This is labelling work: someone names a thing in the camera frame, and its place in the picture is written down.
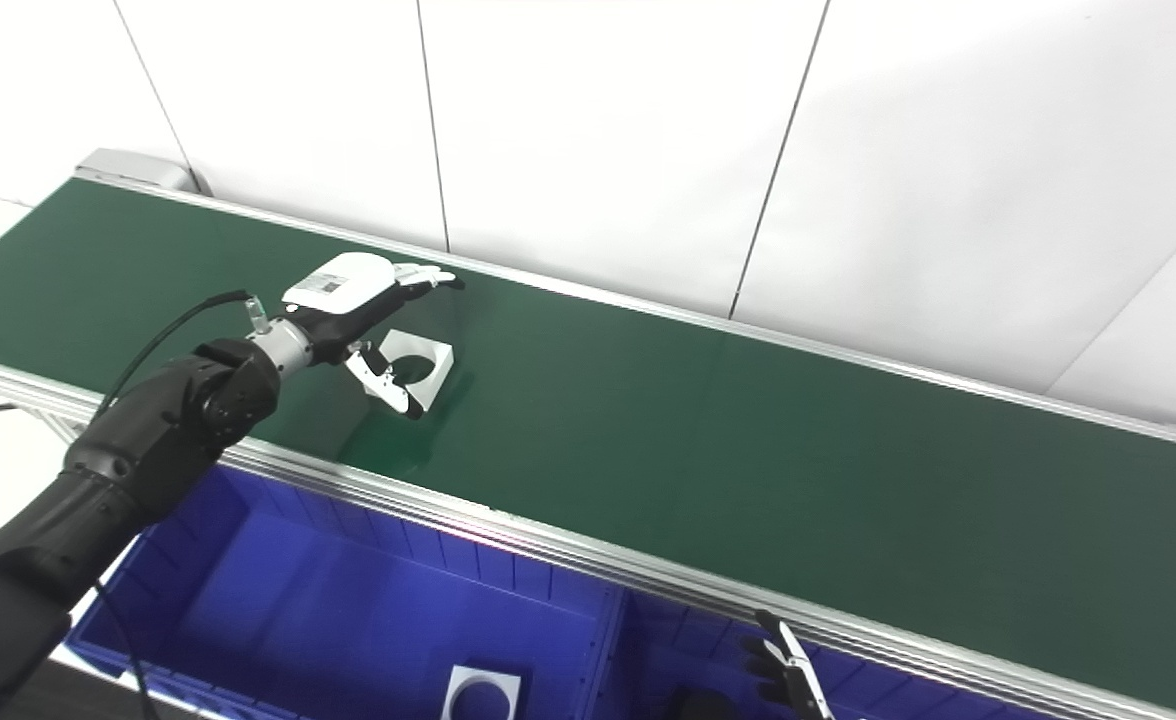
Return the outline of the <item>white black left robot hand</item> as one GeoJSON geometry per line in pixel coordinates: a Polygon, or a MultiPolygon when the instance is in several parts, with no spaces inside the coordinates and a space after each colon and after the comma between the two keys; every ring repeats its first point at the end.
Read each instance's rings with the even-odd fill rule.
{"type": "Polygon", "coordinates": [[[283,372],[305,365],[345,366],[365,395],[419,419],[432,409],[454,366],[454,348],[417,334],[390,329],[372,342],[367,333],[432,289],[465,288],[463,279],[440,266],[392,264],[373,252],[341,252],[287,288],[285,313],[259,344],[285,348],[283,372]]]}

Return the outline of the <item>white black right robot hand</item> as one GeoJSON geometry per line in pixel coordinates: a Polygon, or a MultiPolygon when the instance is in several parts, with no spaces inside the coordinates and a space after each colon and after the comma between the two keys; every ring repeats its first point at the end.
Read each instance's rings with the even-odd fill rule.
{"type": "Polygon", "coordinates": [[[746,671],[760,679],[762,700],[786,706],[799,719],[834,719],[811,656],[786,620],[766,609],[753,612],[763,635],[742,636],[746,671]]]}

